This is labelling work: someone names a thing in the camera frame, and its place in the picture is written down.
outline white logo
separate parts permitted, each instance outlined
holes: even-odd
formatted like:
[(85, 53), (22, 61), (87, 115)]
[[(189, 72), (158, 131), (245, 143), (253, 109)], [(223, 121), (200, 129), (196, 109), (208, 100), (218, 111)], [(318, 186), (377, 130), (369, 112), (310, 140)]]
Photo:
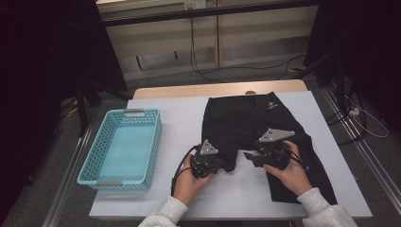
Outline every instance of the white logo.
[(274, 107), (277, 107), (278, 106), (278, 104), (275, 104), (274, 102), (268, 102), (268, 109), (269, 110), (271, 110), (271, 109), (273, 109)]

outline silver metal bracket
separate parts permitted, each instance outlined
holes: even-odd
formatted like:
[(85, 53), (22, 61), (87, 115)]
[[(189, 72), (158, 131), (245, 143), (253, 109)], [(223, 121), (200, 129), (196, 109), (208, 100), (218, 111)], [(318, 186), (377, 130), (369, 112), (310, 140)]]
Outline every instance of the silver metal bracket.
[(269, 143), (274, 142), (277, 140), (288, 138), (295, 134), (295, 131), (281, 131), (281, 130), (274, 130), (268, 129), (262, 137), (259, 138), (259, 142), (261, 143)]
[(205, 140), (200, 148), (200, 155), (218, 154), (218, 149)]

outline person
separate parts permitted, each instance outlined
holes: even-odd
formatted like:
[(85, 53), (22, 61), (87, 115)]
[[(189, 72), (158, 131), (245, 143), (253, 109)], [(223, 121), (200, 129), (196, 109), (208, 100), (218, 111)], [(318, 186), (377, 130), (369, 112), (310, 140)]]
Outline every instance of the person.
[[(297, 146), (285, 141), (296, 155)], [(169, 197), (159, 212), (153, 211), (139, 225), (140, 227), (176, 226), (181, 216), (188, 210), (190, 202), (207, 185), (212, 175), (203, 179), (195, 179), (190, 167), (190, 155), (185, 159), (183, 172), (177, 179), (173, 197)], [(284, 170), (264, 165), (264, 168), (282, 181), (285, 187), (297, 195), (297, 200), (305, 207), (308, 218), (303, 219), (307, 226), (357, 226), (344, 207), (330, 205), (322, 196), (319, 188), (313, 188), (304, 169), (291, 160)]]

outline power strip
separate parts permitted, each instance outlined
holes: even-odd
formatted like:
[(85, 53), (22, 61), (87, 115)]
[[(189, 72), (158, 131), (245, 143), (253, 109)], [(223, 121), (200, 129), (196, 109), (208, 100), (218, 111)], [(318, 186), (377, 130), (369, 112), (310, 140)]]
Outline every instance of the power strip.
[(206, 9), (206, 0), (183, 0), (183, 8), (190, 9)]
[(359, 115), (359, 108), (354, 107), (354, 108), (350, 111), (349, 115), (354, 115), (354, 116)]

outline white table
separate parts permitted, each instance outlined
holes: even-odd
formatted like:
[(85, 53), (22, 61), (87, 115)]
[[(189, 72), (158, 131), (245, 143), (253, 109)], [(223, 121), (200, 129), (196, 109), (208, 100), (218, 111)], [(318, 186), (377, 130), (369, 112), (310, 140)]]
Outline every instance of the white table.
[[(312, 137), (313, 148), (326, 170), (338, 203), (353, 218), (371, 217), (348, 165), (342, 157), (310, 92), (278, 93)], [(159, 108), (163, 129), (151, 189), (148, 192), (98, 191), (90, 216), (102, 219), (145, 217), (159, 209), (170, 193), (171, 178), (183, 155), (201, 141), (207, 96), (134, 99), (128, 108)], [(238, 153), (236, 168), (220, 170), (192, 201), (183, 219), (295, 219), (306, 217), (300, 204), (274, 202), (263, 168)]]

